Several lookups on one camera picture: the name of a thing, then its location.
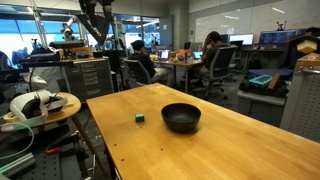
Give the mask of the grey storage bin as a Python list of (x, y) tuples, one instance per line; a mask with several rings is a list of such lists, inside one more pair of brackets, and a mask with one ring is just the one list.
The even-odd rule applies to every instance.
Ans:
[(279, 127), (285, 107), (285, 98), (265, 96), (239, 90), (238, 111), (246, 116)]

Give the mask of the green cube block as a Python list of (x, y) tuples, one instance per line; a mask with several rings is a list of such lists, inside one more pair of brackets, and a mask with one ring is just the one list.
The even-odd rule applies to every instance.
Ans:
[(135, 121), (136, 122), (144, 122), (145, 121), (145, 117), (143, 113), (137, 113), (135, 115)]

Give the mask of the grey drawer cabinet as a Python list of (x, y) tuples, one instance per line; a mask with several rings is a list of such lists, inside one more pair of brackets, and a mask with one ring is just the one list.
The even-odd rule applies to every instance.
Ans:
[(65, 68), (65, 76), (68, 92), (75, 95), (81, 103), (114, 92), (107, 57), (75, 61), (72, 67)]

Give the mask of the black bowl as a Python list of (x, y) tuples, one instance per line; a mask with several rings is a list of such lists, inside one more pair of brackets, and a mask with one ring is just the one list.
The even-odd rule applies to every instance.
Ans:
[(191, 104), (173, 103), (162, 108), (161, 116), (170, 130), (186, 132), (196, 128), (201, 111)]

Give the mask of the grey perforated cabinet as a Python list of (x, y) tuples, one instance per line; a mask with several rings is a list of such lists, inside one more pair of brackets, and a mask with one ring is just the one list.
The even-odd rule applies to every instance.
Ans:
[(297, 60), (280, 128), (320, 142), (320, 54)]

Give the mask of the grey office chair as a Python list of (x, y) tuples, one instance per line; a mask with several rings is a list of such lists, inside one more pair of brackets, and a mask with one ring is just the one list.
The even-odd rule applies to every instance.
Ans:
[(235, 55), (236, 47), (220, 48), (211, 62), (210, 70), (206, 75), (200, 77), (202, 82), (206, 82), (204, 99), (207, 100), (213, 90), (220, 90), (223, 98), (227, 99), (224, 89), (221, 87), (222, 81), (230, 76), (230, 62)]

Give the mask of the person in dark shirt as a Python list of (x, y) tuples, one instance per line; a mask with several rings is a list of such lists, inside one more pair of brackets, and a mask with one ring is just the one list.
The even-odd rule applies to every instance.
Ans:
[(144, 42), (136, 40), (131, 43), (133, 53), (129, 55), (129, 60), (140, 61), (144, 68), (149, 73), (153, 81), (157, 82), (163, 80), (167, 86), (172, 85), (173, 72), (170, 68), (158, 68), (150, 59), (150, 56), (144, 51)]

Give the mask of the wide dark monitor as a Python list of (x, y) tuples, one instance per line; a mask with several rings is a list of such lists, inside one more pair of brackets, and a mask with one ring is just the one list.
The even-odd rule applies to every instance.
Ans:
[(259, 37), (260, 44), (286, 44), (296, 35), (295, 30), (262, 31)]

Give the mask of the computer monitor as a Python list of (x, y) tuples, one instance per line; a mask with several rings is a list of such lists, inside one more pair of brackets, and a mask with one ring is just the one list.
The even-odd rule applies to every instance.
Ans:
[(245, 46), (251, 46), (253, 44), (254, 35), (253, 34), (235, 34), (229, 36), (229, 41), (241, 41)]

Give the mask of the open laptop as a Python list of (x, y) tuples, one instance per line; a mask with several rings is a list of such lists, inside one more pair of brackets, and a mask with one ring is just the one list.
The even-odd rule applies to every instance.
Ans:
[(158, 51), (158, 60), (167, 61), (170, 58), (169, 50), (159, 50)]

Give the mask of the round wooden side table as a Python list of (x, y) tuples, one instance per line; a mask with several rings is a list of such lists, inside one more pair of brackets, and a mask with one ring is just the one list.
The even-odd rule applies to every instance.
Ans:
[(48, 114), (48, 117), (45, 119), (45, 121), (35, 125), (35, 128), (37, 128), (38, 131), (41, 132), (41, 131), (45, 130), (46, 125), (53, 124), (53, 123), (61, 123), (63, 120), (65, 120), (67, 118), (71, 119), (73, 124), (75, 125), (76, 129), (79, 131), (81, 137), (83, 138), (85, 144), (89, 148), (91, 154), (95, 156), (95, 160), (98, 163), (101, 171), (105, 175), (107, 175), (107, 170), (106, 170), (105, 166), (103, 165), (100, 157), (97, 155), (97, 152), (96, 152), (89, 136), (87, 135), (84, 127), (82, 126), (79, 118), (77, 117), (77, 113), (81, 109), (80, 100), (76, 96), (74, 96), (70, 93), (61, 92), (60, 96), (65, 97), (68, 100), (68, 104), (64, 105), (60, 111), (50, 112)]

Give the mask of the background desk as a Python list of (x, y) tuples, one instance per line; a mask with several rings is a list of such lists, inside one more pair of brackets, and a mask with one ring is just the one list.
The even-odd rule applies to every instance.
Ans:
[(196, 60), (191, 64), (184, 61), (175, 61), (174, 59), (169, 59), (167, 61), (153, 60), (153, 67), (155, 70), (155, 75), (152, 77), (153, 82), (159, 82), (161, 80), (165, 81), (165, 85), (168, 87), (176, 86), (176, 68), (182, 67), (185, 69), (185, 91), (188, 91), (188, 81), (191, 76), (188, 74), (188, 70), (196, 65), (200, 65), (200, 61)]

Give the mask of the dark office chair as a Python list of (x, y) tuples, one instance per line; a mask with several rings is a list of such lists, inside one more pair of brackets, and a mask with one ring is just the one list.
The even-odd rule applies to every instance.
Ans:
[(144, 86), (152, 83), (149, 72), (138, 60), (124, 60), (125, 65), (134, 73), (138, 85)]

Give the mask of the teal tray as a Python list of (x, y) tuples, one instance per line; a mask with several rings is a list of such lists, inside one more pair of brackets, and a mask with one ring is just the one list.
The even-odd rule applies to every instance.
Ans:
[(264, 85), (268, 85), (271, 82), (271, 80), (272, 80), (271, 75), (264, 74), (264, 75), (257, 76), (253, 79), (250, 79), (249, 82), (256, 85), (264, 86)]

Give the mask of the white VR headset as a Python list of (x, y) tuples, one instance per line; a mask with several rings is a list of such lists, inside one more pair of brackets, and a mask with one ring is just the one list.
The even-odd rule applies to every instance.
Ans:
[(20, 128), (23, 124), (35, 127), (46, 121), (50, 112), (60, 111), (68, 100), (60, 95), (41, 89), (15, 97), (10, 102), (10, 111), (18, 118)]

